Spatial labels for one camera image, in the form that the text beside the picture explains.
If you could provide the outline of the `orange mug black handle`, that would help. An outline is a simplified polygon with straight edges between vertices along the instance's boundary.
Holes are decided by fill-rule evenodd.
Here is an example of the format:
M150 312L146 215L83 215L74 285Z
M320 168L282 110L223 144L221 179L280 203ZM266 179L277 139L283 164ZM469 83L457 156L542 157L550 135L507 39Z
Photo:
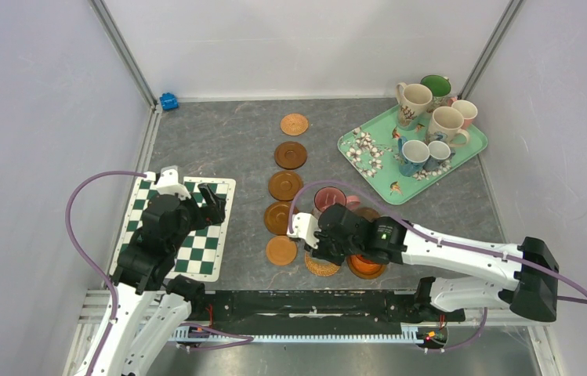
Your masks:
M370 261L364 257L362 257L361 255L352 255L353 261L356 265L366 265L368 268L378 268L381 266L381 264L377 263L377 262L373 262Z

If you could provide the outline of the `dark walnut wooden coaster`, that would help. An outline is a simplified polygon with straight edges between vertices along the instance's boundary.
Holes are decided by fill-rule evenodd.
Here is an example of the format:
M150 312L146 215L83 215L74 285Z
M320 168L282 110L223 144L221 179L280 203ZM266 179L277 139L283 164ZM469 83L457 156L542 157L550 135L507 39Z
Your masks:
M369 222L373 222L374 220L381 217L381 215L374 208L361 207L356 209L354 212Z

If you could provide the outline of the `brown ridged wooden coaster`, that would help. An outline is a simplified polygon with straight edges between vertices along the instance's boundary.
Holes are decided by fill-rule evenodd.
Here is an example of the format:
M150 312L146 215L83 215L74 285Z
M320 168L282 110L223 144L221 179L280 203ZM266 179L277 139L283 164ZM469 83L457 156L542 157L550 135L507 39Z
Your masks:
M347 265L350 271L356 276L364 280L373 280L380 277L387 270L387 265L381 264L378 268L368 268L366 265L356 265L353 261L352 255L347 258Z

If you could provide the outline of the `pink patterned mug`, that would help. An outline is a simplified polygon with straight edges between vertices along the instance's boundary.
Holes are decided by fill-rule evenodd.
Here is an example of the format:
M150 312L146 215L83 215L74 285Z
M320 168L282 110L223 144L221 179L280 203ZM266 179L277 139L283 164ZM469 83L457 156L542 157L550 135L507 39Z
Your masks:
M313 215L319 216L333 204L341 204L349 210L360 207L361 199L356 195L346 195L342 190L334 186L326 186L319 189L313 198Z

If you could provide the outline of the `woven rattan coaster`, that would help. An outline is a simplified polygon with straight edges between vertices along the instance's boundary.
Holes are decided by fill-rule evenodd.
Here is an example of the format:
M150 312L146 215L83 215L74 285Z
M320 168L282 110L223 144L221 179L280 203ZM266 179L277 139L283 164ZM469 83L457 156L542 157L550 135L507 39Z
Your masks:
M318 277L331 277L340 270L341 266L337 266L332 262L313 258L309 252L305 253L304 262L306 268Z

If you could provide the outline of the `light orange wooden coaster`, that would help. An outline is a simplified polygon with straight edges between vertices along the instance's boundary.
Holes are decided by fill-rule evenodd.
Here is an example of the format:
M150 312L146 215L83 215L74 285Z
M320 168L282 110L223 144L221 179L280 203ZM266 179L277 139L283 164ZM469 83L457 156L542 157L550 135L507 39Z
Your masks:
M266 257L275 266L286 266L297 256L297 245L287 236L275 236L266 244Z

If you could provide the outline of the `brown wooden saucer coaster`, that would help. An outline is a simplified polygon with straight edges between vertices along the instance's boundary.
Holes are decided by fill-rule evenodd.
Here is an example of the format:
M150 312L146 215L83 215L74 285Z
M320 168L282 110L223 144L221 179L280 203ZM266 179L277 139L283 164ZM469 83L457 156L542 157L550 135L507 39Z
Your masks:
M307 160L308 153L301 143L287 141L277 146L274 151L276 164L287 170L302 167Z
M277 201L292 201L303 187L302 178L293 171L276 172L268 182L268 191Z
M277 201L268 206L263 215L266 229L274 235L285 236L288 231L291 201Z

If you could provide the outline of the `blue patterned mug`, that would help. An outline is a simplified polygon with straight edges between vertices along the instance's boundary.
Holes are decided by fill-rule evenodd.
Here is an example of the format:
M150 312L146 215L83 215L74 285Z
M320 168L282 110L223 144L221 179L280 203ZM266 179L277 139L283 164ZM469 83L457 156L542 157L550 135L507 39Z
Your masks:
M429 159L429 147L423 141L409 140L405 137L397 140L397 146L402 159L399 166L400 174L405 177L412 177L420 172Z

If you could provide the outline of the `light cork coaster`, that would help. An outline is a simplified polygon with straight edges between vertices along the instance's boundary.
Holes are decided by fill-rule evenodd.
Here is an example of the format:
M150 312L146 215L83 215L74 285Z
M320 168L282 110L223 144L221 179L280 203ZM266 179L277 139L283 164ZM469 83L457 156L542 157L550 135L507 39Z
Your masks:
M289 136L300 136L309 126L307 117L297 113L285 115L280 122L281 131Z

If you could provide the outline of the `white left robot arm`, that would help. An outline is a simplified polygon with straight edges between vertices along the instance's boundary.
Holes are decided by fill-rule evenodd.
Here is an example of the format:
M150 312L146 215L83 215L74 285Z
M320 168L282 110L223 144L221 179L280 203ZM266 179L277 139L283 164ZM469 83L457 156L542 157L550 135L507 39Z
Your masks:
M142 212L114 273L101 276L111 294L78 375L145 375L174 330L207 309L205 286L185 276L169 284L167 275L189 234L225 221L226 201L204 183L200 206L176 178L142 176L158 192Z

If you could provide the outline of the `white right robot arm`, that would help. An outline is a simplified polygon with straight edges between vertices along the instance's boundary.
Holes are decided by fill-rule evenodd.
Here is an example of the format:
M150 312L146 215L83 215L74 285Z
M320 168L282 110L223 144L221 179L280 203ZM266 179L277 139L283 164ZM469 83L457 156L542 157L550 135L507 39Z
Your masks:
M431 266L459 278L422 278L414 293L415 313L432 320L461 309L509 309L524 319L557 318L559 266L544 241L499 244L449 236L390 216L367 220L341 204L314 217L290 218L287 235L303 240L316 259L337 266L351 255L378 265Z

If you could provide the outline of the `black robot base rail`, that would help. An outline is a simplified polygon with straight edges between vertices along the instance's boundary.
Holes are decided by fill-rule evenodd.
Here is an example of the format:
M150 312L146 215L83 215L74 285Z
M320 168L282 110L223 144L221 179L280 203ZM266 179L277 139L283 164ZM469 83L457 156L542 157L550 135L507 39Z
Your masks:
M396 334L402 324L463 322L410 291L217 290L186 293L190 322L241 335Z

